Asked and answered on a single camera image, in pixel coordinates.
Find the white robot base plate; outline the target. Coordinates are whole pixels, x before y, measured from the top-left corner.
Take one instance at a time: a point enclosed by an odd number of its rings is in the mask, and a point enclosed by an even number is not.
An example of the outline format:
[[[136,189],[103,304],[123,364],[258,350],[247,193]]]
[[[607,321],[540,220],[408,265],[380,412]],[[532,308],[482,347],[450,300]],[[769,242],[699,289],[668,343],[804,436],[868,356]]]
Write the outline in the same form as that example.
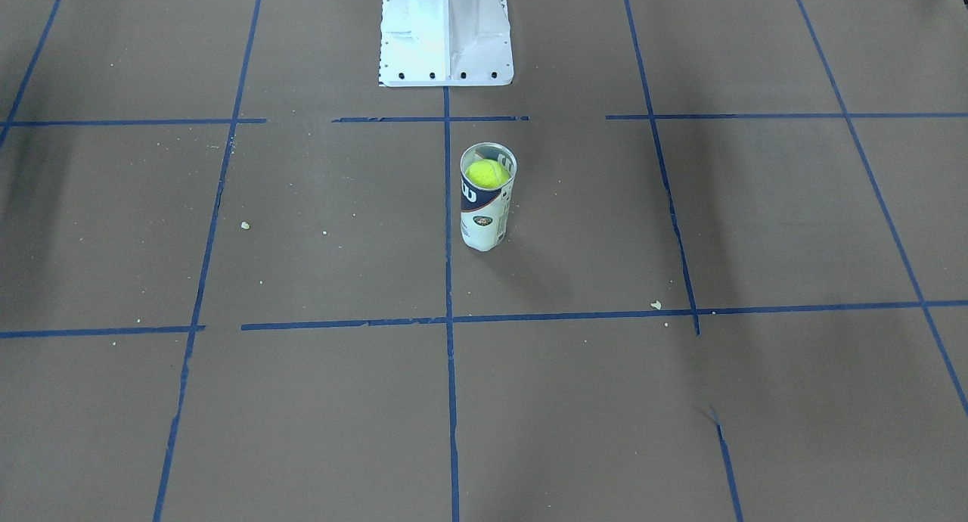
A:
[[[513,82],[508,0],[381,0],[380,6],[383,87]]]

